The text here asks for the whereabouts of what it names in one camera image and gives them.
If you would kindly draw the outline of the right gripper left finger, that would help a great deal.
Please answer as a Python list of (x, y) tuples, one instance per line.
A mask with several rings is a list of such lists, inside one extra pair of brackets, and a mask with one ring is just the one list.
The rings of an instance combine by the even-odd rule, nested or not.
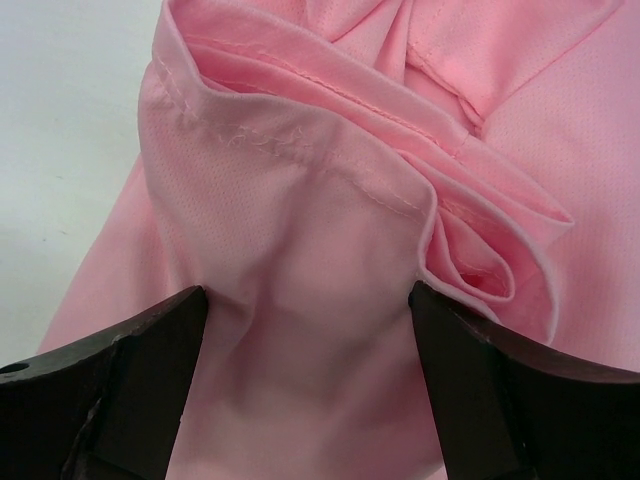
[(165, 478), (207, 314), (191, 287), (3, 367), (2, 478)]

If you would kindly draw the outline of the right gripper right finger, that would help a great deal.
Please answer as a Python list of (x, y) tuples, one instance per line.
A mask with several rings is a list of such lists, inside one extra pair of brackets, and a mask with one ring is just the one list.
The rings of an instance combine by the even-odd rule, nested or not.
[(409, 306), (448, 478), (638, 478), (638, 373), (530, 340), (423, 282)]

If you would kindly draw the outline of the pink t-shirt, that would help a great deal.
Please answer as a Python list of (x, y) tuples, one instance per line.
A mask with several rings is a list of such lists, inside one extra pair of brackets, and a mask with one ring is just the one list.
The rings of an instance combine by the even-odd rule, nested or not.
[(635, 1), (167, 1), (138, 126), (41, 347), (207, 289), (172, 479), (441, 478), (418, 280), (639, 366)]

